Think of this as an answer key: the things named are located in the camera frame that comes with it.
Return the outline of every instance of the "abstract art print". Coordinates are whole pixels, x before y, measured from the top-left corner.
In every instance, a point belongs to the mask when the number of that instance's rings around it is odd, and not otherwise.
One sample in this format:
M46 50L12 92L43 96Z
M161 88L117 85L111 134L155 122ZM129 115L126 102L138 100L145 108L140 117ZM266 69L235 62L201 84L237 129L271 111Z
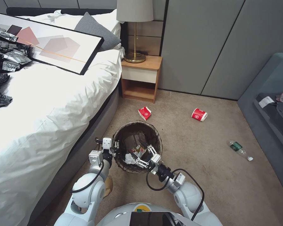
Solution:
M104 39L0 13L0 28L31 45L30 57L76 74L84 74Z

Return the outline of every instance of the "white duvet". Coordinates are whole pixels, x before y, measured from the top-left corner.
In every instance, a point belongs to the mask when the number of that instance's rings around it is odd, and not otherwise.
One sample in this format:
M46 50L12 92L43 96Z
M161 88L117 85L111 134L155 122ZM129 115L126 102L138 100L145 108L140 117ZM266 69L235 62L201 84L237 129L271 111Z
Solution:
M89 121L117 86L121 50L99 52L85 75L34 62L10 73L0 108L0 225L31 212Z

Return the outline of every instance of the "table lamp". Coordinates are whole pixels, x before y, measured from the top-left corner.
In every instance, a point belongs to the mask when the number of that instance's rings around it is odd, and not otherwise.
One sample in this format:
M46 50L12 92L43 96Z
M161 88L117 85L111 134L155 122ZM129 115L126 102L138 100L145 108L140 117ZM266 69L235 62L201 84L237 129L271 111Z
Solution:
M136 22L153 20L153 0L117 0L116 19L125 22L134 22L134 53L127 53L125 61L140 63L146 56L136 53Z

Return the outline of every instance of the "black trash bag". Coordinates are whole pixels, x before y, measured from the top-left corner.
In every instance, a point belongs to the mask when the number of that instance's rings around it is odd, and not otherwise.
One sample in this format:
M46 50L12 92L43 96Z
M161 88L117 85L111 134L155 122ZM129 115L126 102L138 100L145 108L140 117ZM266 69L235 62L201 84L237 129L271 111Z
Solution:
M162 154L163 145L158 131L149 123L143 121L132 121L120 127L113 135L113 140L119 141L119 151L114 159L117 165L124 171L133 174L146 173L147 169L143 169L135 164L126 164L125 155L130 153L130 150L135 149L138 145L145 147L145 143L152 145L158 154ZM149 153L146 151L141 160L148 160Z

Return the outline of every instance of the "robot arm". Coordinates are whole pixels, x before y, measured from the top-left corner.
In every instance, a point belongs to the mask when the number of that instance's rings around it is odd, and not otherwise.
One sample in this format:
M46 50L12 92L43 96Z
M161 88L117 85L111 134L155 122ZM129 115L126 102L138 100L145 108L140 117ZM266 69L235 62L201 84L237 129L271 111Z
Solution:
M112 164L112 156L118 148L118 142L113 147L113 139L110 137L97 139L96 142L103 145L103 152L90 152L89 173L73 185L72 196L55 226L94 226L98 206L104 197L105 181ZM81 208L87 208L87 212L82 213Z
M91 151L89 154L91 164L89 173L83 175L73 185L72 196L64 213L56 221L55 226L94 226L98 206L104 197L105 180L112 164L112 156L117 154L119 146L118 142L114 143L113 139L109 137L102 140L97 139L96 142L103 145L103 151ZM155 191L166 188L171 192L184 217L200 225L222 226L218 218L209 211L203 202L204 193L201 194L195 185L185 182L186 177L181 172L177 174L175 172L184 171L192 179L193 177L184 169L176 169L171 172L171 169L163 164L161 156L152 145L143 144L143 146L147 147L149 158L142 161L137 156L132 156L136 164L148 168L146 180L149 172L151 172L157 175L161 182L165 183L162 188L155 189L149 185L147 180L148 186ZM82 213L81 208L87 208L87 212ZM198 211L201 211L201 213L195 218Z

